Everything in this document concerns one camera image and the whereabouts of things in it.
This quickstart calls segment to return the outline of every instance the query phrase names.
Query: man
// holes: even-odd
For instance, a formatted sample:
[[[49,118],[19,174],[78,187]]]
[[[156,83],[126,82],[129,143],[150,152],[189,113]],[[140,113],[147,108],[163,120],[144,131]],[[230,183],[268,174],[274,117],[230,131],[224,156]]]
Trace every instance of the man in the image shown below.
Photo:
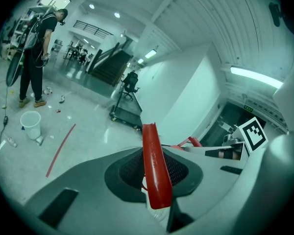
[[[32,49],[24,51],[24,67],[21,77],[20,102],[19,107],[23,108],[29,99],[26,97],[26,92],[31,82],[31,87],[35,94],[34,107],[46,105],[46,101],[42,98],[43,90],[43,65],[44,59],[48,59],[48,46],[51,33],[54,31],[58,22],[62,22],[68,11],[60,9],[55,13],[47,14],[43,17],[41,25],[37,33],[37,43]]]

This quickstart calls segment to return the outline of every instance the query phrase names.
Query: backpack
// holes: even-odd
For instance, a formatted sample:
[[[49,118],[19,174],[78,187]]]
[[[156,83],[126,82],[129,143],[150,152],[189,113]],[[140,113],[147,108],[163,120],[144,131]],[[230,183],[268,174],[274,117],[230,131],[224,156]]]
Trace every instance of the backpack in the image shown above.
[[[52,14],[49,14],[49,15],[46,15],[46,16],[42,16],[41,18],[33,18],[33,26],[32,28],[30,29],[29,31],[29,34],[28,34],[28,37],[26,39],[26,42],[25,42],[25,45],[24,45],[24,50],[26,49],[33,49],[34,46],[39,43],[39,42],[42,42],[43,41],[43,38],[42,39],[38,39],[38,32],[40,30],[40,27],[43,23],[43,21],[45,19],[48,19],[48,18],[51,18],[51,17],[55,17],[56,16],[52,13]]]

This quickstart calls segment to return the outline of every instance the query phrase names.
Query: black mesh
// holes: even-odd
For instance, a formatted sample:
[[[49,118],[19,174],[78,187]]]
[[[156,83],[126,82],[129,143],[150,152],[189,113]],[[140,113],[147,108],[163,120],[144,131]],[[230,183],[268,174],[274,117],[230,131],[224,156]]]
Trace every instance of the black mesh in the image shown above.
[[[124,182],[136,189],[141,189],[145,174],[143,153],[141,152],[136,157],[123,164],[119,172]]]
[[[171,184],[172,186],[175,186],[184,178],[186,178],[186,176],[188,175],[188,168],[176,159],[167,155],[166,153],[163,153],[163,155],[169,172]]]
[[[172,186],[175,186],[186,178],[188,175],[188,168],[169,155],[165,153],[163,153],[163,155],[169,172],[171,184]],[[123,164],[119,172],[120,177],[125,183],[136,189],[141,189],[145,174],[143,153],[141,152],[136,157]]]

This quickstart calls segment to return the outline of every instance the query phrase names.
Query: red plastic rod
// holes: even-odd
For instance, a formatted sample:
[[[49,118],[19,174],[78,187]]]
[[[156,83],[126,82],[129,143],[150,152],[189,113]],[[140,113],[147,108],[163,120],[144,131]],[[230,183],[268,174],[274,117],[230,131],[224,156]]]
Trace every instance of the red plastic rod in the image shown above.
[[[172,184],[156,124],[143,125],[143,153],[150,206],[153,209],[169,207],[172,201]]]
[[[201,143],[198,141],[197,138],[189,137],[188,139],[191,141],[194,147],[202,147]]]

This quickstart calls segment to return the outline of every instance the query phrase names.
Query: plastic bottle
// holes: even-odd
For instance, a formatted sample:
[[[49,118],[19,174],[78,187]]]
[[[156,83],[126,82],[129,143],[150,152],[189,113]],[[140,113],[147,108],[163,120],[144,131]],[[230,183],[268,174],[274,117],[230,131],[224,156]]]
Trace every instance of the plastic bottle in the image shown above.
[[[50,88],[50,86],[46,86],[46,89],[52,94],[52,89]]]
[[[8,136],[5,136],[6,140],[8,141],[8,143],[13,146],[13,147],[16,147],[18,146],[15,142],[14,142],[14,139],[11,138],[11,137],[8,137]]]

